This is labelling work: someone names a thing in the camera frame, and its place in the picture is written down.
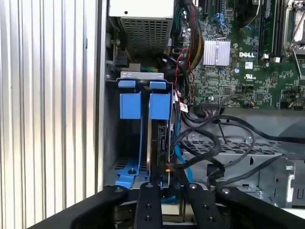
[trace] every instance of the blue cable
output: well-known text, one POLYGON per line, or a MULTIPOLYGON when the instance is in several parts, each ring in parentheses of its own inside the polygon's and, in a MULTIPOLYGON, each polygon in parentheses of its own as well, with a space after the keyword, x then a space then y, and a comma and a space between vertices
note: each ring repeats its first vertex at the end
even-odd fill
POLYGON ((175 196, 161 199, 161 204, 176 204, 177 200, 175 196))
MULTIPOLYGON (((178 121, 177 121, 177 133, 179 133, 180 131, 180 117, 178 115, 178 121)), ((181 151, 180 151, 180 148, 179 148, 179 145, 176 144, 175 145, 175 153, 176 153, 176 156, 177 158, 184 164, 186 161, 183 159, 182 155, 181 155, 181 151)), ((187 179, 189 180, 190 183, 194 182, 193 180, 193 173, 192 173, 192 170, 191 168, 187 168, 186 169, 186 172, 187 172, 187 179)))

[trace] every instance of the silver heatsink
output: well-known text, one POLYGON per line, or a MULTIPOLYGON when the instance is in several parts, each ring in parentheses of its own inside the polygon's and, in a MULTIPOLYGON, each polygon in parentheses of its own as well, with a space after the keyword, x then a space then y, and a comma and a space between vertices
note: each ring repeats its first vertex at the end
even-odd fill
POLYGON ((228 66, 230 64, 230 40, 205 39, 203 65, 228 66))

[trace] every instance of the ribbed metal panel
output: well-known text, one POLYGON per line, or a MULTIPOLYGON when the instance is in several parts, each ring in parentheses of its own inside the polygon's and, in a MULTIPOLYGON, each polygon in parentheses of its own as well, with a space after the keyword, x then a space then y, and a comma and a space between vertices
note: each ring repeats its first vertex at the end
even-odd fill
POLYGON ((97 0, 0 0, 0 228, 91 196, 97 0))
POLYGON ((204 40, 203 65, 216 64, 216 40, 204 40))
POLYGON ((230 40, 204 40, 203 65, 228 66, 230 64, 230 40))

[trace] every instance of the dell logo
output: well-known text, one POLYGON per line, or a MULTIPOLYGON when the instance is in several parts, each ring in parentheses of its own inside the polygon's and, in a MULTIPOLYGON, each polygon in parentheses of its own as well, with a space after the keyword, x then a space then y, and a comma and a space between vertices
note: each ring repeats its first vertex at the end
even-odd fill
POLYGON ((249 57, 249 58, 254 58, 254 53, 253 52, 240 52, 239 57, 249 57))

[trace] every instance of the blue plastic latch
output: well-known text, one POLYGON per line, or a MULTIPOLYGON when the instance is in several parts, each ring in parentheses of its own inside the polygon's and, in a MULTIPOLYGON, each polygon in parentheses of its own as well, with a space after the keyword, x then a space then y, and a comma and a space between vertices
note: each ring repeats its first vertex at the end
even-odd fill
POLYGON ((120 94, 120 118, 141 118, 141 92, 120 94))
POLYGON ((150 89, 160 89, 165 90, 166 89, 166 82, 160 82, 160 81, 151 81, 149 83, 150 89))
POLYGON ((119 88, 135 88, 135 80, 121 80, 119 81, 119 88))
POLYGON ((150 96, 149 118, 157 120, 170 119, 171 95, 154 94, 150 96))
POLYGON ((118 175, 120 175, 120 177, 115 181, 115 184, 123 186, 125 188, 131 188, 134 177, 137 175, 137 170, 138 170, 138 161, 132 159, 129 160, 125 168, 119 170, 118 175))

